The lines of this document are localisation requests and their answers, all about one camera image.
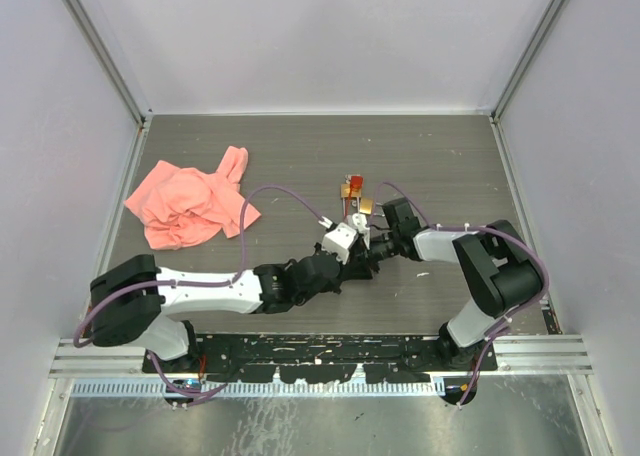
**metal sheet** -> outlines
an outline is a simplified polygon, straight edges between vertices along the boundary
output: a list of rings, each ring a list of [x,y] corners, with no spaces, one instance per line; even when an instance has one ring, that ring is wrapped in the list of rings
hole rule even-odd
[[[111,432],[105,428],[131,426]],[[589,454],[565,377],[481,379],[462,411],[437,397],[164,401],[73,398],[58,456]]]
[[[483,116],[156,116],[134,187],[160,159],[214,172],[229,145],[249,150],[242,191],[264,183],[291,187],[339,218],[345,174],[362,174],[363,195],[382,180],[411,193],[434,222],[517,220],[489,119]],[[382,198],[393,198],[393,191]],[[248,230],[248,264],[311,254],[322,228],[285,194],[258,195],[262,218]],[[143,228],[125,210],[111,265],[150,252]],[[237,239],[222,234],[179,251],[154,252],[158,264],[189,271],[233,271]],[[182,315],[199,332],[436,334],[468,299],[455,265],[385,261],[374,281],[352,281],[285,314]],[[546,333],[539,308],[514,322],[519,333]]]

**gray wall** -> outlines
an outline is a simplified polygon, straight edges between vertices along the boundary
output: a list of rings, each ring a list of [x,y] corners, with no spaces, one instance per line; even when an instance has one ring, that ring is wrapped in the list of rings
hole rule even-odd
[[[571,0],[503,120],[567,331],[640,442],[640,0]]]
[[[83,1],[149,107],[193,114],[490,109],[549,0]]]
[[[0,453],[26,454],[135,125],[61,0],[0,0]]]

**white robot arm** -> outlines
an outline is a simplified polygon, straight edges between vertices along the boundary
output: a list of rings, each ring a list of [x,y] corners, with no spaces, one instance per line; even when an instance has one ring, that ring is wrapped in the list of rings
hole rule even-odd
[[[508,241],[469,231],[423,228],[404,198],[384,204],[383,210],[390,228],[387,232],[370,237],[361,214],[337,225],[325,219],[321,224],[327,231],[313,255],[261,265],[239,278],[156,267],[153,256],[136,256],[91,284],[94,306],[131,284],[149,281],[151,286],[105,307],[93,320],[93,344],[141,346],[164,361],[195,358],[199,350],[193,327],[169,316],[197,311],[285,312],[318,293],[340,292],[344,281],[372,279],[381,261],[399,255],[462,267],[471,299],[440,329],[438,350],[446,362],[468,359],[467,350],[475,351],[496,321],[540,292],[539,268]],[[489,226],[520,239],[506,221]],[[153,287],[153,281],[162,284]]]

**gray wooden floor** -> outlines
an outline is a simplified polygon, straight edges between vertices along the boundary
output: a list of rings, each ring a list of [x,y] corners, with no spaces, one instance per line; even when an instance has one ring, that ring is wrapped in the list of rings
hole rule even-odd
[[[229,145],[249,150],[242,192],[265,183],[295,189],[329,218],[340,218],[339,185],[362,174],[364,195],[382,180],[397,183],[432,222],[516,221],[489,120],[484,116],[156,116],[134,187],[164,159],[214,172]],[[392,199],[387,190],[382,201]],[[314,217],[286,194],[256,197],[262,218],[247,231],[250,267],[313,252],[322,237]],[[111,258],[115,266],[151,252],[140,221],[125,210]],[[194,248],[155,251],[175,269],[231,272],[239,240],[221,233]],[[200,332],[436,333],[469,298],[459,268],[400,258],[382,263],[374,281],[352,281],[279,315],[185,314]],[[516,319],[519,333],[545,333],[538,308]]]

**orange towel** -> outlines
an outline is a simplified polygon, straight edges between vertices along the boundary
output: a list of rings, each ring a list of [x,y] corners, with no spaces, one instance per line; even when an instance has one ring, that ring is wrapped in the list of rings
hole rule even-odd
[[[144,235],[152,249],[195,246],[220,229],[231,238],[240,232],[244,198],[238,191],[248,161],[247,150],[233,146],[213,174],[158,161],[124,205],[144,224]],[[260,213],[249,205],[245,228],[259,217]]]

